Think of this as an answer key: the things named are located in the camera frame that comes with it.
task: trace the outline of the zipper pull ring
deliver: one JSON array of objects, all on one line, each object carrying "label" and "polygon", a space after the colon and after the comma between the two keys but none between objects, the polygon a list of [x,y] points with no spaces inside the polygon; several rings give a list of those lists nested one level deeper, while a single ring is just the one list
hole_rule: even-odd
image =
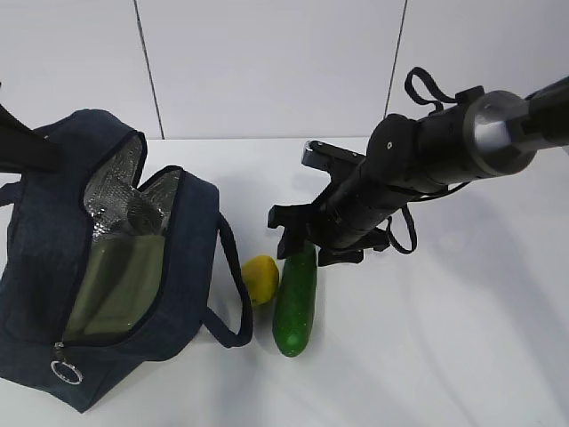
[{"label": "zipper pull ring", "polygon": [[[52,361],[51,367],[53,373],[64,383],[71,384],[71,385],[79,385],[83,382],[83,374],[81,371],[77,369],[75,366],[68,363],[67,359],[65,359],[65,354],[63,354],[63,342],[56,342],[53,345],[53,350],[55,353],[55,358],[57,360]],[[64,374],[65,371],[70,371],[76,377],[69,378],[68,375]]]}]

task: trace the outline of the lemon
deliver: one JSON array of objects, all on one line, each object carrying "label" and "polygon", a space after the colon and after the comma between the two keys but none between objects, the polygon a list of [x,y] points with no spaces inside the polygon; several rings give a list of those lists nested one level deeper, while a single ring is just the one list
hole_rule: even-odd
[{"label": "lemon", "polygon": [[275,296],[278,288],[278,267],[270,256],[255,256],[243,264],[241,275],[253,307],[269,302]]}]

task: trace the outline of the zipper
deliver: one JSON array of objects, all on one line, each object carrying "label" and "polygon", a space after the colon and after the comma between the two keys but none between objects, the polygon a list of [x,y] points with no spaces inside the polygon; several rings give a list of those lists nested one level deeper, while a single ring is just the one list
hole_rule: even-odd
[{"label": "zipper", "polygon": [[53,345],[53,352],[56,359],[52,361],[52,371],[55,376],[57,376],[64,383],[70,385],[79,385],[83,382],[83,374],[81,374],[81,371],[77,369],[77,367],[68,363],[67,359],[65,358],[65,354],[63,354],[63,347],[63,342],[56,342]]},{"label": "zipper", "polygon": [[[144,167],[144,164],[146,162],[146,157],[148,155],[148,147],[147,147],[147,144],[145,143],[146,140],[144,139],[144,135],[142,135],[141,133],[138,133],[136,131],[130,131],[128,134],[126,134],[124,136],[124,138],[120,142],[118,142],[115,147],[113,147],[112,150],[110,150],[102,159],[100,159],[97,162],[97,164],[87,174],[87,178],[85,178],[85,181],[81,187],[82,191],[80,193],[79,199],[77,200],[77,203],[78,203],[79,209],[86,215],[86,218],[88,221],[88,226],[87,226],[87,230],[85,231],[84,238],[85,238],[85,242],[89,242],[89,245],[85,246],[83,253],[81,254],[80,268],[83,270],[83,273],[85,272],[85,270],[87,268],[87,263],[89,261],[89,253],[91,252],[92,231],[93,231],[94,226],[95,226],[93,218],[85,210],[85,206],[84,206],[85,189],[87,188],[87,185],[89,184],[89,181],[91,180],[92,176],[95,175],[97,173],[97,171],[99,169],[101,169],[111,158],[113,158],[113,156],[115,154],[120,152],[124,148],[124,146],[128,143],[128,141],[131,138],[133,138],[135,135],[140,138],[140,142],[142,143],[141,144],[142,153],[141,153],[140,158],[138,160],[138,164],[136,165],[136,171],[135,171],[133,182],[132,182],[132,185],[136,188],[136,186],[138,186],[138,184],[140,182],[140,177],[142,176],[142,169]],[[80,279],[76,278],[75,283],[73,284],[73,286],[69,290],[68,299],[64,305],[64,310],[61,313],[60,324],[59,324],[59,327],[57,328],[58,330],[54,334],[54,337],[53,337],[54,342],[57,342],[58,340],[61,341],[61,337],[63,336],[63,332],[65,331],[65,327],[68,323],[69,316],[71,315],[71,311],[73,310],[73,305],[75,304],[75,299],[77,297],[77,293],[79,291],[79,287],[81,286],[82,281],[83,281],[83,278],[80,278]]]},{"label": "zipper", "polygon": [[[155,180],[157,180],[158,178],[160,178],[162,175],[172,172],[172,171],[180,171],[180,178],[178,181],[178,188],[176,189],[176,195],[174,196],[174,201],[172,203],[172,212],[171,212],[171,216],[170,216],[170,224],[168,226],[168,229],[166,231],[165,234],[165,239],[166,242],[171,241],[170,240],[170,236],[173,230],[173,225],[175,223],[176,220],[176,212],[177,212],[177,206],[179,203],[179,199],[180,199],[180,186],[183,185],[184,182],[184,174],[183,174],[183,169],[179,166],[167,166],[164,169],[158,171],[157,173],[155,173],[154,175],[152,175],[150,178],[148,178],[145,182],[143,182],[139,187],[138,190],[144,190],[146,187],[148,187],[150,184],[152,184]],[[90,236],[92,236],[92,227],[90,228]],[[164,258],[163,259],[167,259],[168,254],[170,251],[170,247],[169,246],[165,246],[164,247]],[[86,265],[87,265],[87,261],[85,261],[84,264],[84,270],[86,269]],[[55,360],[52,361],[51,363],[51,368],[53,373],[60,379],[62,380],[64,383],[68,383],[71,385],[79,385],[82,381],[83,381],[83,374],[81,373],[81,371],[74,365],[68,363],[65,354],[63,353],[63,349],[65,347],[69,348],[69,347],[75,347],[75,346],[82,346],[82,347],[107,347],[110,345],[114,345],[117,344],[119,342],[122,342],[126,339],[128,339],[130,336],[132,336],[134,333],[136,333],[136,331],[140,328],[141,325],[143,325],[144,323],[146,323],[146,320],[148,319],[148,316],[150,314],[152,314],[152,312],[154,312],[154,308],[156,307],[156,303],[160,300],[160,297],[162,295],[162,291],[164,289],[163,283],[165,282],[165,274],[164,274],[164,270],[163,270],[163,274],[162,274],[162,278],[161,278],[161,282],[160,282],[160,286],[158,288],[158,292],[156,294],[156,298],[154,299],[154,301],[152,302],[152,304],[150,305],[150,307],[148,307],[148,310],[146,311],[146,313],[136,322],[136,324],[126,333],[122,334],[120,336],[120,338],[118,340],[114,340],[114,341],[106,341],[106,342],[93,342],[93,341],[72,341],[72,342],[64,342],[63,341],[63,334],[65,332],[65,327],[67,326],[67,322],[69,319],[69,316],[71,315],[71,311],[73,310],[73,305],[75,304],[75,299],[77,297],[79,288],[80,288],[80,284],[82,282],[82,279],[79,281],[79,285],[75,286],[73,289],[73,295],[72,297],[69,297],[69,302],[68,302],[68,310],[65,310],[65,316],[62,317],[62,327],[60,328],[60,333],[59,333],[59,337],[60,340],[55,342],[53,344],[53,354],[55,357]],[[70,370],[76,377],[76,379],[74,380],[73,378],[69,378],[67,375],[63,374],[61,371],[61,367],[66,368],[67,370]]]}]

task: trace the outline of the green cucumber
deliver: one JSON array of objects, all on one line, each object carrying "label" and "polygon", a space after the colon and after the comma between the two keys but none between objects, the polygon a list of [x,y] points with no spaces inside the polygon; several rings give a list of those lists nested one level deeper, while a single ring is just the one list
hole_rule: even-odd
[{"label": "green cucumber", "polygon": [[293,358],[309,343],[317,294],[317,251],[311,243],[284,261],[276,294],[273,336],[278,349]]}]

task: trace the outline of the bag handle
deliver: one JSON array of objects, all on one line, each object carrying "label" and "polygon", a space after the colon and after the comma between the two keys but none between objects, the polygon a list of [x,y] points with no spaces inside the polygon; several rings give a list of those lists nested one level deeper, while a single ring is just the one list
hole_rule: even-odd
[{"label": "bag handle", "polygon": [[223,323],[223,320],[221,320],[220,317],[209,307],[206,308],[202,321],[217,341],[219,341],[223,347],[229,349],[231,347],[241,347],[251,341],[252,308],[249,293],[247,292],[247,288],[245,287],[245,283],[241,277],[241,266],[239,264],[239,256],[237,254],[237,246],[233,236],[233,231],[221,213],[220,219],[218,220],[218,230],[220,232],[223,252],[228,260],[231,276],[233,276],[237,291],[241,297],[241,327],[239,328],[239,332],[232,332],[228,326]]}]

